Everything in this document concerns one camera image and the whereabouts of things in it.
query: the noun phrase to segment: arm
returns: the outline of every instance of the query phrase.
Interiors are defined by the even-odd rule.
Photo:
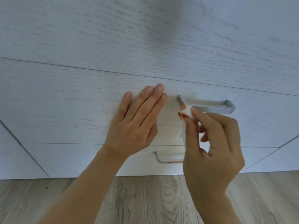
[[[183,171],[194,205],[205,224],[241,224],[226,189],[244,167],[238,123],[215,113],[191,109],[197,121],[185,117],[186,152]],[[199,146],[210,142],[207,153]]]
[[[148,147],[158,129],[157,116],[167,100],[164,86],[147,86],[129,107],[127,92],[112,119],[104,145],[90,165],[42,216],[38,224],[93,224],[125,160]]]

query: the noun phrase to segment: wooden floor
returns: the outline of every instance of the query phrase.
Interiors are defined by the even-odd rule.
[[[73,181],[0,181],[0,223],[35,223]],[[299,171],[239,174],[228,195],[243,224],[298,224]],[[203,222],[180,175],[115,178],[96,223]]]

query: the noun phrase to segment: forearm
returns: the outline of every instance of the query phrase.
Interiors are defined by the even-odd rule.
[[[193,200],[204,224],[241,224],[227,195],[219,199]]]
[[[110,185],[126,159],[101,148],[90,165],[38,224],[93,224]]]

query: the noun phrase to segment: metal handle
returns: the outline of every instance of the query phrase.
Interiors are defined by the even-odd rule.
[[[178,104],[182,106],[184,103],[186,105],[191,105],[193,108],[201,111],[201,112],[213,112],[219,114],[231,114],[236,109],[233,102],[230,100],[224,101],[223,106],[213,106],[213,105],[199,105],[199,104],[189,104],[185,101],[182,95],[178,95],[176,98]]]
[[[183,159],[173,159],[173,160],[170,160],[170,161],[162,161],[158,155],[157,155],[157,151],[155,151],[155,156],[156,156],[156,160],[158,163],[183,163],[184,161],[184,158]]]

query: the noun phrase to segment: fingernail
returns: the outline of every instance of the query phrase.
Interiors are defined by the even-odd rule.
[[[132,93],[131,92],[126,92],[125,98],[129,99],[131,97]]]
[[[161,98],[162,98],[162,100],[165,100],[167,98],[167,94],[166,93],[162,94]]]
[[[151,86],[148,86],[146,89],[145,89],[145,93],[146,94],[151,94],[152,93],[152,87]]]
[[[164,86],[162,84],[159,84],[157,87],[157,91],[162,92],[163,88],[164,88]]]

